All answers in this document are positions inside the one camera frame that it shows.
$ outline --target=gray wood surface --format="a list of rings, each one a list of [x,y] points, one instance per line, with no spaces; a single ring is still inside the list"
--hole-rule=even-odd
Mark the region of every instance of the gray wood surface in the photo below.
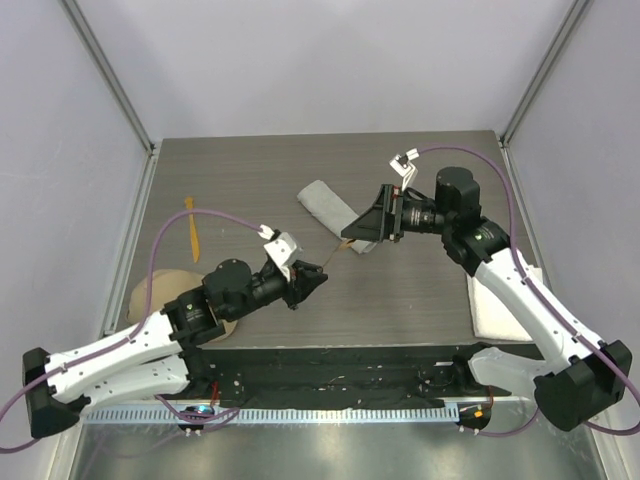
[[[133,286],[146,275],[153,239],[187,196],[196,207],[223,210],[294,234],[304,259],[322,264],[339,243],[296,199],[314,180],[325,181],[356,212],[375,200],[380,184],[397,183],[388,161],[413,147],[465,145],[503,165],[495,134],[483,132],[300,135],[165,140],[140,233],[123,312]],[[495,173],[459,152],[421,156],[414,187],[432,196],[435,174],[458,165],[474,172],[483,212],[508,227],[506,195]],[[161,244],[156,268],[208,273],[227,258],[255,270],[264,263],[263,241],[221,219],[196,218],[201,257],[193,263],[188,220],[181,219]],[[528,261],[533,254],[520,216],[518,237]],[[241,320],[220,347],[452,344],[476,341],[464,272],[435,236],[408,234],[365,255],[337,254],[329,281],[296,312],[283,302]]]

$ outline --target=white towel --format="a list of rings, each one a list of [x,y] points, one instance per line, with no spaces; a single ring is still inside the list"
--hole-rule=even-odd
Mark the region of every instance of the white towel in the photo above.
[[[298,201],[338,238],[342,238],[342,229],[358,218],[356,212],[321,180],[304,187],[298,194]],[[351,244],[358,253],[368,253],[375,246],[375,243],[361,240]]]
[[[542,270],[530,268],[532,268],[534,275],[542,281]],[[468,275],[467,287],[473,331],[476,337],[519,342],[531,341],[526,330],[487,287]]]

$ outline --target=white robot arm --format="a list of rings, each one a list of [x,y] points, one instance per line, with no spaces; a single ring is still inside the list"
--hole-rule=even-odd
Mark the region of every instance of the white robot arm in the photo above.
[[[417,150],[411,150],[391,160],[403,178],[402,186],[382,185],[372,207],[347,226],[342,237],[398,242],[405,232],[440,235],[447,255],[511,311],[543,359],[531,360],[478,343],[454,358],[469,383],[535,399],[547,419],[565,431],[619,402],[625,390],[622,380],[584,343],[597,346],[598,353],[628,376],[631,352],[627,347],[619,340],[606,344],[542,282],[529,276],[526,267],[522,274],[526,262],[511,248],[509,236],[481,216],[480,187],[469,170],[440,170],[434,199],[411,188],[417,172],[411,161],[417,156]],[[518,265],[514,257],[520,260]],[[573,331],[559,323],[545,303],[560,313]]]
[[[202,286],[151,314],[142,328],[133,326],[63,353],[50,355],[41,348],[25,353],[25,385],[60,372],[26,394],[31,436],[60,433],[81,415],[109,405],[204,392],[209,369],[198,346],[225,333],[222,319],[239,320],[278,299],[296,309],[328,278],[321,266],[299,260],[302,249],[290,234],[262,226],[260,236],[268,240],[267,261],[257,273],[241,260],[226,260],[204,277]],[[86,360],[76,365],[80,358]]]

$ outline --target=purple cable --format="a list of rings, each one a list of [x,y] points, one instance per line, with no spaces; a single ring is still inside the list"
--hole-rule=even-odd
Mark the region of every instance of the purple cable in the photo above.
[[[82,363],[88,362],[89,360],[93,360],[94,358],[98,358],[98,357],[100,357],[102,355],[105,355],[107,353],[113,352],[114,350],[122,347],[123,345],[126,345],[127,342],[129,342],[130,340],[133,340],[142,331],[142,329],[144,328],[144,325],[146,323],[146,319],[149,316],[149,313],[151,313],[150,312],[151,311],[151,289],[152,289],[152,278],[153,278],[153,270],[154,270],[153,267],[154,267],[155,262],[156,262],[156,255],[158,253],[158,246],[160,245],[160,241],[162,240],[162,237],[164,236],[165,232],[167,231],[167,229],[171,225],[173,225],[178,219],[180,219],[182,217],[186,217],[186,216],[191,215],[191,214],[211,215],[211,216],[214,216],[214,217],[225,218],[227,220],[231,220],[232,222],[235,222],[235,223],[243,225],[243,226],[245,226],[247,228],[250,228],[251,230],[254,230],[256,232],[260,232],[261,231],[261,228],[258,225],[254,225],[253,223],[247,222],[246,220],[243,220],[241,218],[235,217],[233,215],[229,215],[228,213],[219,212],[217,210],[205,210],[205,209],[201,209],[201,208],[194,208],[193,210],[185,210],[185,211],[178,212],[175,215],[173,215],[160,228],[160,231],[156,235],[156,238],[155,238],[155,240],[153,242],[153,246],[151,248],[151,255],[149,257],[149,268],[147,269],[147,298],[146,298],[145,307],[144,307],[144,312],[145,312],[144,315],[143,315],[144,320],[138,323],[138,325],[132,331],[132,333],[129,336],[129,338],[123,338],[122,340],[114,343],[113,345],[110,345],[108,347],[102,348],[101,350],[98,350],[96,352],[90,353],[89,355],[85,355],[84,357],[80,357],[80,358],[76,358],[75,360],[71,360],[70,362],[68,362],[66,364],[66,368],[67,369],[75,367],[75,366],[80,365]],[[22,387],[18,391],[18,393],[16,393],[13,397],[11,397],[9,399],[9,401],[2,407],[2,409],[0,409],[0,423],[4,419],[5,415],[9,411],[9,409],[13,405],[15,405],[15,403],[23,395],[25,395],[27,392],[31,391],[36,386],[40,385],[42,382],[44,382],[44,381],[48,380],[49,378],[53,377],[54,375],[57,375],[57,374],[61,373],[62,371],[63,371],[62,367],[54,368],[50,372],[47,372],[47,373],[45,373],[43,375],[40,375],[35,380],[29,382],[27,385]],[[35,439],[34,438],[34,439],[31,439],[31,440],[29,440],[28,442],[26,442],[26,443],[24,443],[22,445],[18,445],[17,447],[10,447],[10,448],[0,447],[0,454],[21,452],[22,450],[26,450],[27,448],[35,445],[38,441],[39,441],[39,439]]]
[[[477,157],[480,160],[484,161],[487,165],[489,165],[493,169],[494,172],[496,172],[498,177],[500,177],[500,180],[502,181],[502,186],[504,187],[504,191],[507,194],[507,204],[508,204],[508,207],[509,207],[509,236],[511,237],[511,255],[513,257],[514,263],[516,264],[516,268],[518,269],[518,272],[520,273],[522,278],[524,278],[525,283],[531,289],[531,291],[534,293],[534,295],[536,297],[538,297],[538,300],[540,300],[540,302],[542,302],[542,304],[547,308],[547,310],[549,310],[549,312],[551,312],[551,314],[556,318],[556,320],[571,335],[576,337],[576,339],[582,345],[587,347],[600,360],[602,360],[602,362],[613,373],[615,373],[615,375],[620,380],[622,380],[622,383],[624,383],[624,385],[629,389],[629,391],[631,392],[633,397],[638,402],[638,405],[640,405],[640,391],[638,391],[638,388],[633,384],[633,382],[629,379],[629,377],[627,377],[624,374],[624,372],[622,370],[620,370],[615,363],[613,363],[604,353],[602,353],[600,351],[600,349],[596,345],[593,345],[589,340],[587,340],[582,335],[580,335],[578,333],[578,330],[576,330],[573,327],[573,325],[571,325],[571,323],[562,316],[562,314],[551,304],[551,302],[549,302],[549,300],[547,300],[545,295],[538,289],[538,287],[535,286],[533,281],[527,276],[526,271],[525,271],[525,267],[522,265],[522,263],[520,263],[520,257],[518,256],[518,248],[516,246],[515,202],[513,201],[513,194],[511,193],[511,189],[509,188],[509,179],[504,174],[504,172],[489,157],[487,157],[486,155],[484,155],[484,154],[482,154],[480,152],[477,152],[477,151],[475,151],[475,150],[473,150],[471,148],[467,148],[467,147],[462,147],[462,146],[457,146],[457,145],[434,145],[432,147],[427,147],[427,148],[424,148],[422,150],[419,150],[418,153],[420,155],[422,155],[423,153],[433,152],[433,151],[436,151],[436,150],[457,150],[457,151],[460,151],[460,152],[468,153],[468,154],[473,155],[474,157]],[[527,422],[527,424],[525,424],[524,428],[528,428],[529,425],[531,425],[532,423],[533,422]],[[628,435],[635,435],[636,433],[640,432],[640,421],[636,424],[635,427],[627,428],[625,430],[614,430],[614,429],[611,429],[611,428],[607,428],[607,427],[602,427],[600,425],[596,425],[595,423],[592,423],[592,422],[586,422],[586,424],[589,427],[593,428],[594,430],[597,430],[599,432],[606,433],[606,434],[609,434],[609,435],[628,436]],[[504,433],[504,434],[493,434],[492,436],[509,436],[511,434],[512,434],[512,432],[507,432],[507,433]]]
[[[162,398],[160,395],[156,395],[156,400],[158,400],[160,403],[162,403],[165,407],[167,407],[167,409],[173,413],[177,418],[179,418],[180,420],[182,420],[183,422],[186,423],[191,423],[193,425],[204,425],[212,420],[217,420],[220,417],[224,417],[226,415],[229,415],[229,413],[235,411],[234,410],[225,410],[222,413],[218,413],[217,415],[207,415],[207,414],[198,414],[197,412],[189,412],[189,413],[182,413],[179,412],[178,410],[176,410],[175,408],[173,408],[173,405],[171,405],[167,400],[165,400],[164,398]],[[190,417],[203,417],[200,420],[195,420],[194,418],[190,418]]]

